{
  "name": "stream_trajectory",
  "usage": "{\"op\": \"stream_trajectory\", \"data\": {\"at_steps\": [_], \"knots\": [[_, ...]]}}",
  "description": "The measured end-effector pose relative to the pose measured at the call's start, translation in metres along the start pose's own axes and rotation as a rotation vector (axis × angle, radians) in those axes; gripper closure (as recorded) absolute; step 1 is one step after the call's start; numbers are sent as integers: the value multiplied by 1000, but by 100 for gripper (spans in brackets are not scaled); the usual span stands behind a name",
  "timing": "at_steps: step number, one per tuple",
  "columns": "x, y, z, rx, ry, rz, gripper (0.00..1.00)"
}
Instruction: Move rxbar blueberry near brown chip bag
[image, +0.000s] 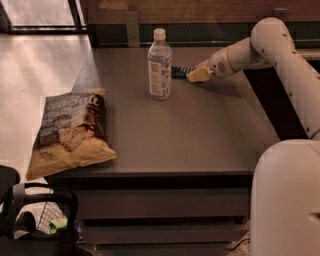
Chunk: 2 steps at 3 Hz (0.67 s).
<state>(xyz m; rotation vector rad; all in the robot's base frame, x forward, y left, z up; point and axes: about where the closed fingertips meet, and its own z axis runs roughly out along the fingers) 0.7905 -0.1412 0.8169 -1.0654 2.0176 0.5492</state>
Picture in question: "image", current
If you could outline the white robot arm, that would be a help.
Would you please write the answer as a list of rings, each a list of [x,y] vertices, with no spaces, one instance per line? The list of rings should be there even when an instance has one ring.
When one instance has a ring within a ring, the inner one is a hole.
[[[299,54],[283,21],[259,21],[251,35],[218,50],[187,74],[191,83],[224,78],[248,69],[275,69],[307,137],[320,139],[320,74]]]

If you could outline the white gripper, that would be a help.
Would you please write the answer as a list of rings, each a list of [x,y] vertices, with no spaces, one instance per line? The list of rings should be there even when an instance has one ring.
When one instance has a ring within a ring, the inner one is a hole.
[[[186,77],[189,82],[205,82],[214,76],[224,78],[236,73],[232,68],[229,58],[228,49],[223,48],[213,53],[210,58],[196,66],[197,69],[189,72]]]

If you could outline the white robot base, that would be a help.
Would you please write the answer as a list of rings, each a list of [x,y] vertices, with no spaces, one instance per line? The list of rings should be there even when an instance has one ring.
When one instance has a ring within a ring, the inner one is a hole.
[[[287,140],[255,169],[251,256],[320,256],[320,142]]]

